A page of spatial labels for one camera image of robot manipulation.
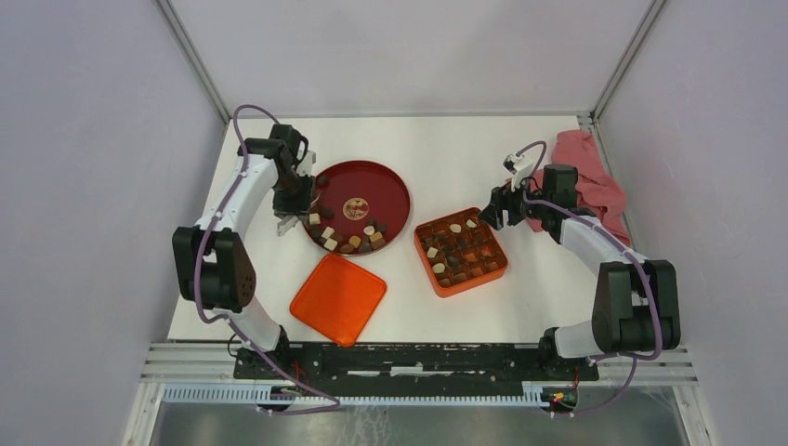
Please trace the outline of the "metal serving tongs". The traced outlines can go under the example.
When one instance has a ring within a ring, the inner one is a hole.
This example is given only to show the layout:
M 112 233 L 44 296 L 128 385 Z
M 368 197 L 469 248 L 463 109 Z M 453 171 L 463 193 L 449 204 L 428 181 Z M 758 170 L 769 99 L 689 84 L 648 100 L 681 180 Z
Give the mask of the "metal serving tongs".
M 283 237 L 289 230 L 291 230 L 298 224 L 306 224 L 308 226 L 310 222 L 310 215 L 314 213 L 320 213 L 319 201 L 321 199 L 321 195 L 322 193 L 320 191 L 316 191 L 313 193 L 313 196 L 309 204 L 309 209 L 306 214 L 300 216 L 281 217 L 280 221 L 277 224 L 277 236 Z

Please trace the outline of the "orange compartment chocolate box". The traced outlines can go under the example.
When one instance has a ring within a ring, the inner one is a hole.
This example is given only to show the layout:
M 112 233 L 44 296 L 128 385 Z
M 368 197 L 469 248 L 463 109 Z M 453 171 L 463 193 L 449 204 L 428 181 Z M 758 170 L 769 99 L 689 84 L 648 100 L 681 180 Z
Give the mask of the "orange compartment chocolate box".
M 509 262 L 504 249 L 495 238 L 493 229 L 479 221 L 479 212 L 477 207 L 470 207 L 422 223 L 414 230 L 415 248 L 433 291 L 440 298 L 458 295 L 496 281 L 508 269 Z M 468 228 L 466 221 L 469 219 L 478 226 Z M 451 224 L 459 224 L 462 231 L 451 232 Z M 429 247 L 439 250 L 434 258 L 427 257 Z M 441 274 L 433 272 L 432 267 L 437 263 L 446 267 Z

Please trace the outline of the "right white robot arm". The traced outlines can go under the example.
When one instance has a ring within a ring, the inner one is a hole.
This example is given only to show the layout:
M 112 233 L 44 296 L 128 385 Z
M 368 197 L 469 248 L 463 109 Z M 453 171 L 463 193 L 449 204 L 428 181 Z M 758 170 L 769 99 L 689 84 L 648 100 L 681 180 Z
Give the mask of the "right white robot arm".
M 504 166 L 512 177 L 492 189 L 480 219 L 494 230 L 525 219 L 538 221 L 597 278 L 589 319 L 545 331 L 536 355 L 539 372 L 560 379 L 573 368 L 574 359 L 625 356 L 654 361 L 677 348 L 681 327 L 673 264 L 627 247 L 580 206 L 575 167 L 550 164 L 536 186 L 526 164 L 506 161 Z

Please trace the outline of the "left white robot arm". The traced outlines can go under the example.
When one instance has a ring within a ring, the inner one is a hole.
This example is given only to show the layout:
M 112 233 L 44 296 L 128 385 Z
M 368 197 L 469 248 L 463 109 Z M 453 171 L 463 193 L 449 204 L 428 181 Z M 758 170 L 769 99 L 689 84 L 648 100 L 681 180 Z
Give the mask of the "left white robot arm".
M 316 190 L 314 161 L 308 139 L 292 125 L 273 125 L 267 138 L 242 139 L 219 198 L 172 236 L 180 296 L 195 305 L 203 322 L 226 321 L 259 350 L 256 366 L 274 379 L 290 371 L 292 354 L 279 346 L 284 329 L 256 300 L 256 271 L 244 237 L 267 196 L 280 236 L 308 216 Z

